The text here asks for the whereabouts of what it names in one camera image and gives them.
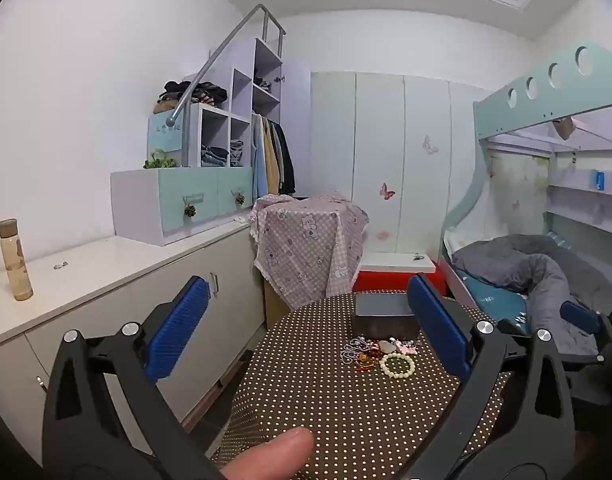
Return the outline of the person left hand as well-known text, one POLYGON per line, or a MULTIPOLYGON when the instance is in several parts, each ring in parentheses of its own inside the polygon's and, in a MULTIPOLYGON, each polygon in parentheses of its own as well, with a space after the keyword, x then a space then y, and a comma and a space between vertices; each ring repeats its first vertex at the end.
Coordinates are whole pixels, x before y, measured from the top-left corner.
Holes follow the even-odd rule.
POLYGON ((229 480, 286 480, 303 468, 315 447, 306 428, 293 428, 273 440, 249 448, 221 469, 229 480))

